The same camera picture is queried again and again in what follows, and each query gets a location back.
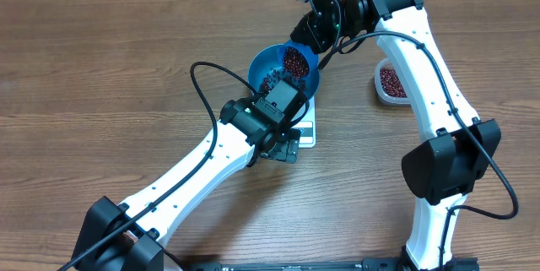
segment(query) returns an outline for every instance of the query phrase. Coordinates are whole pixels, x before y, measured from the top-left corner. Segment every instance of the kitchen scale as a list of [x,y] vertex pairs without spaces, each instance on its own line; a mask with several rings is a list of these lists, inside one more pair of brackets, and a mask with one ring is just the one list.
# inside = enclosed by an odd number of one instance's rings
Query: kitchen scale
[[[304,109],[300,110],[300,113],[297,114],[297,117],[301,116],[304,113]],[[305,114],[304,119],[301,122],[298,122],[293,128],[300,130],[300,148],[308,149],[313,148],[316,142],[316,133],[315,133],[315,97],[310,99],[310,108]]]

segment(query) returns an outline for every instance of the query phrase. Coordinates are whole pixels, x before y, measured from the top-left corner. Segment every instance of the white scale platform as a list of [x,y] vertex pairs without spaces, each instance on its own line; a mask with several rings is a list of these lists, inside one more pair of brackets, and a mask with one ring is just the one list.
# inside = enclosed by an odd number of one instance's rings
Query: white scale platform
[[[298,114],[294,117],[300,117],[304,113],[304,108],[302,108]],[[298,122],[297,125],[293,128],[300,130],[300,148],[308,149],[313,148],[316,142],[316,130],[315,130],[315,97],[310,99],[310,108],[305,114],[304,119],[301,122]]]

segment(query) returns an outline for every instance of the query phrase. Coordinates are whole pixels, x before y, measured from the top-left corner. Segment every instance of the red bean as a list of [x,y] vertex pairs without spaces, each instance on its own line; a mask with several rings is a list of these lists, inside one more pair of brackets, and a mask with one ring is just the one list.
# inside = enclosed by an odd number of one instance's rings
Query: red bean
[[390,97],[407,98],[394,68],[381,68],[382,90]]
[[271,91],[279,81],[287,80],[305,90],[305,80],[302,78],[310,74],[310,66],[304,56],[295,48],[287,47],[283,56],[283,70],[272,69],[264,79],[259,88],[262,92]]

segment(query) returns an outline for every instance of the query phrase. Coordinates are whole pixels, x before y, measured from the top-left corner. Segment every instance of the white robotic arm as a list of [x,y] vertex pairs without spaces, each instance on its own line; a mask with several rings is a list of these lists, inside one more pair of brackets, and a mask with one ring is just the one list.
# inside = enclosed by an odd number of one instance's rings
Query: white robotic arm
[[[462,118],[467,126],[472,126],[473,118],[478,118],[478,113],[469,105],[451,77],[431,35],[425,9],[409,7],[396,11],[392,13],[392,19],[381,19],[375,29],[396,31],[424,43],[437,61],[452,100]],[[378,37],[377,45],[391,60],[397,72],[413,108],[422,142],[436,138],[441,129],[445,129],[448,133],[461,129],[455,117],[448,113],[446,97],[433,65],[424,53],[411,42],[388,35]],[[442,199],[439,204],[431,205],[425,198],[416,198],[413,231],[407,241],[406,250],[418,270],[439,267],[439,246],[448,209],[451,206],[463,204],[466,199],[467,195],[456,194]],[[451,239],[456,220],[457,216],[451,218],[445,241],[443,263],[452,259]]]
[[[412,270],[437,269],[452,260],[451,238],[456,225],[453,216],[457,216],[454,209],[464,208],[462,205],[473,190],[474,182],[483,176],[488,165],[484,157],[490,159],[493,155],[500,140],[500,130],[494,121],[480,122],[477,112],[457,88],[431,35],[423,0],[344,0],[340,10],[335,10],[340,6],[334,1],[311,0],[317,10],[300,21],[291,39],[310,46],[314,53],[322,53],[332,46],[333,41],[337,42],[340,30],[343,36],[349,37],[368,30],[368,34],[342,44],[341,51],[354,41],[359,44],[367,37],[378,36],[377,44],[390,58],[409,98],[422,140],[422,144],[402,159],[403,176],[416,201],[413,230],[398,262]],[[335,24],[335,21],[343,21],[343,24]],[[408,40],[395,34],[404,34]],[[336,52],[337,49],[331,50],[321,61],[320,69]],[[180,270],[168,258],[163,262],[162,247],[166,247],[180,223],[220,182],[250,165],[259,155],[296,161],[300,132],[289,130],[289,123],[305,101],[301,95],[280,82],[265,98],[230,101],[218,122],[218,141],[212,158],[129,229],[138,236],[138,242],[125,248],[122,242],[116,241],[99,257],[89,255],[85,260],[79,260],[85,256],[81,254],[85,249],[103,242],[102,236],[111,236],[112,230],[120,230],[118,225],[133,222],[135,215],[149,210],[149,204],[189,175],[210,148],[212,131],[158,181],[126,198],[118,207],[108,198],[98,201],[87,213],[73,252],[79,257],[72,262],[80,261],[78,267],[83,266],[80,270],[155,270],[150,267],[152,265],[165,265],[165,270]],[[457,121],[457,110],[463,122]],[[513,193],[511,187],[507,190],[510,195]],[[515,195],[512,200],[515,210],[509,214],[511,217],[517,213]],[[360,266],[365,265],[367,269],[370,262],[362,262]],[[476,261],[462,263],[467,265],[463,270],[476,270],[478,266]]]
[[[126,198],[127,216],[133,217],[186,176],[208,152],[213,131],[183,160],[160,179],[141,192]],[[198,206],[220,182],[243,169],[251,160],[255,145],[246,142],[247,136],[232,124],[218,122],[218,142],[212,158],[184,185],[144,215],[137,225],[144,231],[158,232],[157,242],[166,247],[180,223]]]

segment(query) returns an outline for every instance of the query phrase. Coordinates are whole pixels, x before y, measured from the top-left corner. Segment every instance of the blue bowl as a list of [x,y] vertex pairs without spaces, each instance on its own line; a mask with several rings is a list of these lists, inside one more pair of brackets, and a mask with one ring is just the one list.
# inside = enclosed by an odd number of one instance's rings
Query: blue bowl
[[[259,90],[261,88],[263,79],[267,77],[267,75],[272,75],[274,70],[282,72],[283,54],[284,49],[287,46],[296,47],[294,43],[289,42],[287,44],[269,46],[259,52],[251,62],[250,69],[247,72],[247,82],[255,89]],[[297,49],[302,53],[310,65],[310,73],[306,77],[302,78],[305,81],[304,94],[309,100],[315,95],[319,89],[319,83],[321,82],[319,70],[317,69],[319,57],[315,55],[311,49],[307,51],[305,46],[304,49],[302,47]]]

